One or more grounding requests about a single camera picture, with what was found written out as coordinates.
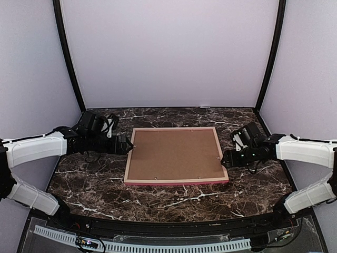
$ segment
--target black cable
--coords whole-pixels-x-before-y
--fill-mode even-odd
[[[104,118],[104,122],[106,124],[106,129],[102,130],[101,133],[106,133],[109,131],[110,127],[112,126],[112,124],[114,123],[114,121],[111,121],[111,123],[109,123],[109,120],[107,120],[107,118]]]
[[[251,169],[249,168],[249,166],[246,166],[246,168],[248,169],[249,173],[250,173],[250,174],[256,174],[256,172],[257,172],[257,167],[259,166],[259,164],[260,164],[261,162],[262,162],[262,160],[260,160],[260,161],[257,162],[257,164],[254,166],[254,170],[251,170]]]
[[[30,137],[23,137],[23,138],[19,138],[19,139],[14,139],[14,140],[10,140],[10,141],[4,141],[4,142],[2,142],[2,144],[8,144],[10,142],[18,142],[18,141],[25,141],[25,140],[30,140],[30,139],[41,138],[43,136],[51,135],[54,132],[55,132],[55,130],[53,130],[53,131],[51,131],[49,133],[46,133],[45,135],[36,135],[36,136],[30,136]]]
[[[332,143],[337,144],[337,141],[327,141],[327,140],[313,140],[313,139],[304,139],[304,138],[298,138],[294,136],[292,133],[290,134],[290,137],[297,140],[297,141],[312,141],[312,142],[320,142],[320,143]]]
[[[337,201],[337,198],[334,198],[334,199],[333,199],[333,200],[331,200],[331,201],[328,201],[328,200],[327,200],[325,203],[327,203],[327,204],[329,205],[329,204],[332,204],[332,203],[334,203],[335,201]]]
[[[302,231],[302,225],[303,225],[303,216],[301,217],[301,224],[300,224],[300,227],[298,229],[297,234],[290,241],[288,241],[286,244],[275,245],[275,246],[270,245],[270,244],[273,244],[273,243],[277,242],[277,241],[274,240],[274,241],[269,242],[268,244],[264,244],[264,245],[251,245],[251,247],[252,248],[282,248],[284,246],[287,246],[287,245],[291,244],[300,235],[300,233]]]
[[[88,151],[86,151],[86,153],[87,153],[87,157],[84,159],[84,161],[87,162],[87,163],[96,163],[102,156],[102,153],[99,153],[98,157],[96,159],[94,159],[92,161],[88,161],[88,158],[89,158],[90,155],[89,155]]]
[[[79,246],[79,248],[81,249],[80,252],[83,252],[83,253],[88,253],[88,252],[93,252],[93,250],[86,250],[84,249],[81,244],[76,244],[77,246]]]
[[[247,227],[256,227],[256,226],[259,226],[259,227],[266,227],[266,226],[269,226],[271,224],[271,222],[267,222],[267,223],[250,223]]]
[[[100,241],[100,243],[102,244],[102,247],[103,247],[103,253],[105,253],[105,251],[106,251],[106,245],[103,243],[103,241],[98,236],[92,235],[91,233],[87,233],[87,232],[83,232],[83,231],[78,231],[78,230],[71,229],[71,228],[66,228],[63,225],[61,225],[60,223],[58,223],[56,220],[51,219],[51,218],[49,218],[49,220],[55,222],[56,224],[58,224],[60,227],[64,228],[67,231],[74,232],[77,237],[79,237],[79,235],[77,233],[83,233],[85,235],[88,235],[88,236],[90,236],[90,237],[92,237],[92,238]]]

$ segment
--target white cable tray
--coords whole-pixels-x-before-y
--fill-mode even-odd
[[[35,226],[34,233],[53,241],[60,242],[69,246],[77,247],[75,244],[76,234],[63,230],[55,230],[50,227]],[[103,252],[103,247],[100,241],[92,238],[89,239],[98,244],[97,249],[82,246],[85,249]],[[223,253],[235,252],[239,250],[251,249],[250,239],[242,239],[237,241],[220,242],[217,244],[202,244],[188,246],[152,246],[152,245],[136,245],[136,244],[121,244],[117,242],[102,240],[106,246],[106,253]]]

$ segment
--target gray wall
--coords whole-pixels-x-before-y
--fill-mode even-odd
[[[62,3],[88,108],[255,106],[278,0]]]
[[[41,134],[78,120],[51,0],[0,1],[0,137]],[[45,189],[57,159],[13,169]],[[28,209],[0,202],[1,252],[16,252]]]
[[[261,111],[272,132],[337,139],[337,1],[287,2],[280,47]],[[298,188],[329,170],[288,162]],[[315,208],[330,252],[337,251],[337,203]]]

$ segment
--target enclosure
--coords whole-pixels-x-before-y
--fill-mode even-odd
[[[336,13],[332,0],[2,0],[1,138],[72,127],[90,111],[117,115],[114,133],[128,137],[134,128],[214,127],[222,151],[249,122],[267,136],[336,139]],[[78,153],[12,172],[63,199],[83,232],[145,245],[194,238],[181,246],[271,236],[251,224],[331,171],[269,160],[256,174],[227,168],[225,184],[129,186],[126,161]],[[265,252],[335,252],[335,206],[306,209],[297,244]],[[0,214],[3,252],[59,252],[29,234],[33,225],[62,229],[41,213],[2,199]],[[291,225],[302,228],[300,218]]]

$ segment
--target wire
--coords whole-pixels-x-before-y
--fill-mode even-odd
[[[291,221],[291,219],[288,219],[288,221],[290,222],[290,224],[291,224],[291,229],[293,229],[294,228],[294,224],[293,224],[293,222]]]
[[[23,137],[23,138],[19,138],[19,139],[14,139],[14,140],[10,140],[10,141],[3,141],[2,144],[8,144],[10,142],[18,142],[18,141],[25,141],[25,140],[30,140],[30,139],[36,139],[36,138],[41,138],[43,136],[48,136],[51,135],[52,133],[54,133],[55,130],[46,133],[45,135],[36,135],[36,136],[30,136],[30,137]]]
[[[298,138],[294,136],[292,133],[290,134],[290,137],[298,140],[298,141],[312,141],[312,142],[321,142],[321,143],[332,143],[332,144],[337,144],[337,141],[327,141],[327,140],[312,140],[312,139],[304,139],[304,138]]]
[[[331,201],[328,201],[328,200],[327,200],[325,203],[327,203],[327,204],[329,205],[329,204],[332,204],[332,203],[334,203],[336,200],[337,200],[337,198],[334,198],[334,199],[333,199],[333,200],[331,200]]]
[[[66,227],[64,227],[63,225],[61,225],[60,223],[58,223],[56,220],[51,219],[50,217],[48,217],[48,219],[51,220],[51,221],[53,221],[53,222],[55,222],[56,224],[58,224],[60,227],[62,227],[62,228],[64,228],[64,229],[66,229],[67,231],[74,232],[74,233],[76,234],[77,237],[79,237],[79,235],[78,235],[77,233],[83,233],[83,234],[85,234],[85,235],[88,235],[88,236],[93,237],[94,239],[100,241],[100,243],[101,243],[101,245],[102,245],[102,247],[103,247],[103,253],[105,253],[105,251],[106,251],[106,245],[103,243],[103,241],[102,241],[99,237],[97,237],[97,236],[95,236],[95,235],[92,235],[91,233],[87,233],[87,232],[83,232],[83,231],[77,231],[77,230],[71,229],[71,228],[66,228]]]
[[[102,130],[102,133],[106,133],[109,131],[110,127],[115,123],[114,121],[114,114],[111,113],[107,118],[104,118],[104,122],[106,123],[106,129]]]
[[[258,161],[257,164],[254,166],[254,170],[251,170],[249,168],[249,166],[246,166],[246,168],[248,169],[248,171],[250,172],[250,174],[256,174],[257,172],[257,167],[259,166],[259,164],[262,162],[262,160]]]
[[[80,224],[78,224],[77,222],[75,222],[74,225],[76,225],[78,227],[78,229],[81,229]]]
[[[261,226],[261,227],[266,227],[269,226],[271,222],[267,222],[267,223],[250,223],[247,227],[253,227],[253,226]]]
[[[301,224],[300,224],[300,227],[299,227],[299,229],[298,229],[298,232],[297,232],[297,234],[290,240],[290,241],[288,241],[286,244],[283,244],[283,245],[275,245],[275,246],[273,246],[273,245],[270,245],[270,244],[273,244],[273,243],[275,243],[275,242],[277,242],[277,240],[273,240],[273,241],[271,241],[271,242],[269,242],[268,244],[264,244],[264,245],[251,245],[252,246],[252,248],[282,248],[282,247],[284,247],[284,246],[287,246],[287,245],[289,245],[289,244],[291,244],[299,235],[300,235],[300,233],[301,233],[301,231],[302,231],[302,225],[303,225],[303,216],[302,216],[302,218],[301,218]]]
[[[77,246],[79,246],[79,248],[80,248],[80,250],[79,249],[77,249],[78,251],[80,251],[80,252],[82,252],[82,253],[92,253],[92,252],[96,252],[97,251],[97,249],[96,250],[88,250],[88,249],[84,249],[83,247],[82,247],[82,245],[81,244],[76,244]]]
[[[86,157],[84,160],[85,160],[87,163],[96,163],[96,162],[101,158],[101,156],[102,156],[102,154],[99,153],[99,155],[97,156],[96,159],[90,161],[90,160],[88,160],[88,158],[89,158],[89,156],[90,156],[90,155],[89,155],[89,152],[86,151],[86,154],[87,154],[87,157]]]

